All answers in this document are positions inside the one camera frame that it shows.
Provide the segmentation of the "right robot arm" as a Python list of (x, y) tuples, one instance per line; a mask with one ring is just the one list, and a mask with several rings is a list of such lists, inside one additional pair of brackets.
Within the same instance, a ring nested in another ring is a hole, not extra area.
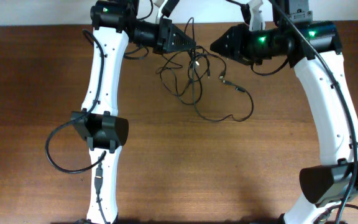
[(261, 1), (240, 4), (244, 22), (210, 49), (253, 67), (284, 56), (308, 99), (318, 133), (320, 165), (304, 168), (301, 195), (277, 223), (335, 222), (358, 197), (358, 118), (346, 76), (342, 43), (332, 21), (315, 21), (308, 1), (273, 1), (275, 27), (266, 29)]

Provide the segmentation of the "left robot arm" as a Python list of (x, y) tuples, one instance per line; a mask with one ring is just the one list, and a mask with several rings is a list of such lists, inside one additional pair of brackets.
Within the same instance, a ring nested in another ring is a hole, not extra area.
[(154, 1), (155, 22), (137, 18), (138, 1), (97, 1), (91, 7), (93, 63), (88, 92), (74, 127), (87, 143), (91, 159), (91, 199), (80, 223), (116, 223), (116, 179), (119, 155), (129, 122), (118, 116), (117, 91), (122, 61), (129, 43), (152, 48), (155, 54), (187, 51), (196, 42), (169, 19), (177, 1)]

